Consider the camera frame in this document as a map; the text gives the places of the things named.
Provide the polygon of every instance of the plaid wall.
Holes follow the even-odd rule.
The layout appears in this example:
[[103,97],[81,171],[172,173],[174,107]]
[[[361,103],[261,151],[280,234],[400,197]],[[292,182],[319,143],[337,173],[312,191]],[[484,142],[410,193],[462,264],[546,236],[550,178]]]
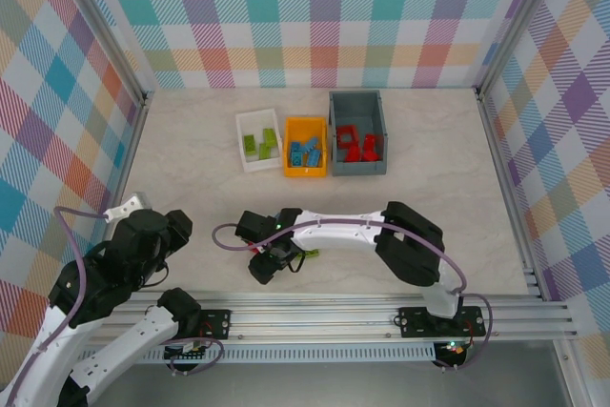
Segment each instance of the plaid wall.
[[610,405],[610,0],[543,0],[491,96],[544,280]]
[[500,2],[119,1],[165,88],[469,87]]
[[485,55],[485,59],[483,59],[483,64],[478,71],[476,82],[475,82],[474,86],[479,86],[480,83],[482,82],[483,77],[485,76],[485,74],[487,73],[487,70],[489,69],[489,65],[491,64],[492,59],[494,59],[494,56],[496,55],[496,51],[498,50],[499,44],[502,43],[502,40],[504,40],[506,33],[508,32],[508,30],[510,30],[511,25],[513,24],[513,19],[515,19],[515,14],[517,14],[517,11],[519,10],[519,7],[521,6],[522,1],[523,0],[513,0],[513,2],[511,3],[511,6],[506,11],[504,18],[502,19],[502,23],[501,23],[500,27],[498,28],[498,32],[496,32],[496,36],[494,37],[494,42],[492,43],[492,46],[487,51],[487,54]]
[[[0,0],[0,383],[73,259],[52,208],[105,209],[135,111],[73,0]],[[82,250],[104,230],[69,223]]]
[[147,84],[146,79],[143,76],[143,72],[140,69],[140,66],[139,66],[137,60],[133,56],[133,52],[132,52],[132,50],[130,50],[130,47],[127,44],[127,40],[125,39],[123,32],[117,26],[116,19],[114,18],[114,15],[112,14],[110,8],[108,7],[106,0],[95,0],[95,2],[97,3],[97,6],[99,7],[100,11],[104,15],[104,18],[106,19],[106,23],[108,24],[110,30],[112,31],[112,34],[114,35],[114,38],[116,39],[119,47],[123,50],[123,52],[125,53],[125,56],[127,57],[128,62],[132,66],[133,73],[135,74],[135,77],[137,78],[140,86],[147,91],[153,91],[154,88],[150,88],[149,85]]

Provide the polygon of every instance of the red block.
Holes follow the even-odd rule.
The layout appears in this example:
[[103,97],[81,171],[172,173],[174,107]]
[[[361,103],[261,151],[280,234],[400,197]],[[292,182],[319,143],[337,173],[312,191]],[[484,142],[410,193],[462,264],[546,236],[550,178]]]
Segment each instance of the red block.
[[362,150],[365,152],[371,152],[375,149],[375,136],[371,133],[367,133],[364,136],[364,145],[362,146]]
[[336,145],[338,148],[348,149],[359,144],[358,131],[353,124],[336,128]]
[[363,162],[375,162],[379,160],[379,156],[377,155],[377,153],[375,152],[364,152],[362,154],[362,161]]
[[347,152],[347,156],[345,156],[345,162],[359,162],[360,160],[360,148],[359,147],[350,147],[350,150]]

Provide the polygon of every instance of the table surface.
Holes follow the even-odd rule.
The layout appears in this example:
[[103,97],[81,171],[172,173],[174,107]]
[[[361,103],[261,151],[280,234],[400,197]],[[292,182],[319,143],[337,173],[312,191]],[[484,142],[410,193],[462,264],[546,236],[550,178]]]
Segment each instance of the table surface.
[[[328,90],[174,90],[155,95],[126,195],[145,192],[160,212],[193,221],[189,244],[168,260],[156,289],[327,294],[416,293],[375,253],[329,250],[298,274],[266,286],[248,272],[250,252],[226,252],[212,229],[245,210],[276,214],[298,207],[362,214],[404,202],[444,231],[446,253],[468,277],[468,291],[523,295],[527,287],[475,97],[470,90],[382,90],[389,136],[388,172],[376,176],[287,178],[282,169],[244,173],[235,115],[275,108],[287,116],[328,116]],[[242,242],[227,230],[227,244]]]

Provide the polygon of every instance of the black mounting bracket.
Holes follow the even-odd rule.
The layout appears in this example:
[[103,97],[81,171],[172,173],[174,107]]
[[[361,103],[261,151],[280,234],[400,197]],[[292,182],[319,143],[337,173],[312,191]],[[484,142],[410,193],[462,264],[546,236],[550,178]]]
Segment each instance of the black mounting bracket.
[[477,306],[462,306],[451,319],[432,316],[425,307],[402,307],[394,317],[394,324],[403,338],[485,336],[485,322]]
[[[226,309],[209,309],[199,312],[198,336],[211,337],[216,340],[227,340],[231,330],[231,311]],[[198,345],[188,353],[182,353],[182,348],[167,346],[163,352],[164,359],[176,356],[174,367],[180,371],[191,371],[197,364],[189,363],[194,359],[201,359],[205,355],[206,346]]]

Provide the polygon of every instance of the storage container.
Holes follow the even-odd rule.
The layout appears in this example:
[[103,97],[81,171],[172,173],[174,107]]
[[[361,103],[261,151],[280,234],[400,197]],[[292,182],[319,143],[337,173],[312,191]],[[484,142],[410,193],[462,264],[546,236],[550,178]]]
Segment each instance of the storage container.
[[[381,94],[379,91],[330,92],[331,157],[333,175],[383,175],[388,167],[388,133],[385,129]],[[362,149],[364,136],[375,136],[375,162],[344,162],[347,149],[337,145],[336,128],[356,126],[358,145]]]
[[[327,126],[324,117],[290,117],[286,118],[286,131],[284,132],[284,174],[286,176],[326,176],[328,148],[327,148]],[[290,145],[292,142],[304,144],[317,137],[315,148],[321,150],[318,163],[319,167],[307,167],[303,160],[302,167],[293,167],[290,157]]]
[[[237,123],[237,140],[239,142],[239,155],[244,172],[263,171],[275,167],[282,167],[282,139],[277,126],[277,116],[274,109],[259,110],[257,112],[239,113],[235,116]],[[259,159],[260,144],[265,142],[263,130],[273,129],[277,146],[270,149],[269,159]],[[246,155],[244,152],[244,136],[253,135],[256,154]]]

